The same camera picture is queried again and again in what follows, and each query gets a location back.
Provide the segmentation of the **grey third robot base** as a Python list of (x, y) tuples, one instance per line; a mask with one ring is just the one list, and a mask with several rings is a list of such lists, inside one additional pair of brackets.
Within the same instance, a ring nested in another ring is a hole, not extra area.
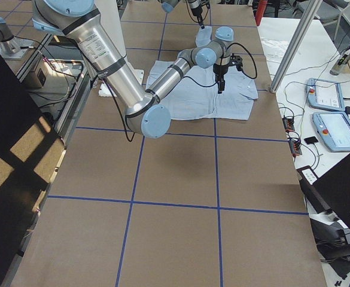
[(19, 42), (2, 17), (0, 17), (0, 49), (2, 53), (11, 56), (21, 50)]

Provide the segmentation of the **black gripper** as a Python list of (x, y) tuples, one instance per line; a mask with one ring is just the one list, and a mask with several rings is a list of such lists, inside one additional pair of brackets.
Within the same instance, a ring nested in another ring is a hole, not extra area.
[(221, 94), (225, 90), (226, 82), (224, 79), (224, 75), (228, 71), (229, 62), (229, 58), (219, 58), (213, 65), (213, 72), (218, 86), (218, 94)]
[(204, 24), (204, 18), (202, 16), (202, 7), (198, 6), (198, 7), (194, 7), (192, 8), (192, 14), (197, 17), (197, 22), (200, 26), (201, 29), (205, 28), (205, 24)]

